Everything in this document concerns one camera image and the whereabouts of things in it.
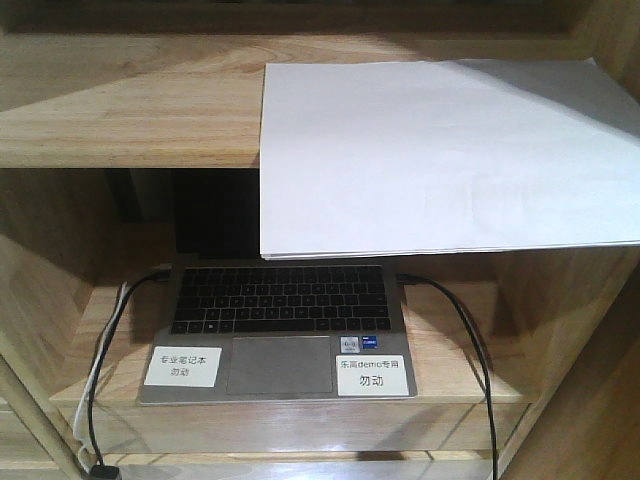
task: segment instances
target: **laptop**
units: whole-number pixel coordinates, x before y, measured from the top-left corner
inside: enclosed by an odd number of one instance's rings
[[[416,395],[388,262],[260,259],[258,169],[175,170],[172,190],[178,255],[141,404]]]

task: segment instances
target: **intel sticker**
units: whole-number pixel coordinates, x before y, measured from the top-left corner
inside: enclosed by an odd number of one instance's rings
[[[340,337],[340,353],[360,353],[358,337]]]
[[[362,348],[368,350],[371,348],[378,348],[378,337],[376,335],[364,335],[362,337]]]

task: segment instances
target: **laptop screen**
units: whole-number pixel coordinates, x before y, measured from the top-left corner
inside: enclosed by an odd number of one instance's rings
[[[260,258],[257,168],[185,168],[171,173],[178,253]]]

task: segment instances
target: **cable plug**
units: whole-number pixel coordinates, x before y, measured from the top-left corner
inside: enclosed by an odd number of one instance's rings
[[[94,465],[89,472],[89,480],[122,480],[122,476],[118,467]]]

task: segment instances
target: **laptop keyboard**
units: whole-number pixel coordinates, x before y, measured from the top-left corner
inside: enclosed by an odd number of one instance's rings
[[[380,266],[193,268],[173,334],[390,330]]]

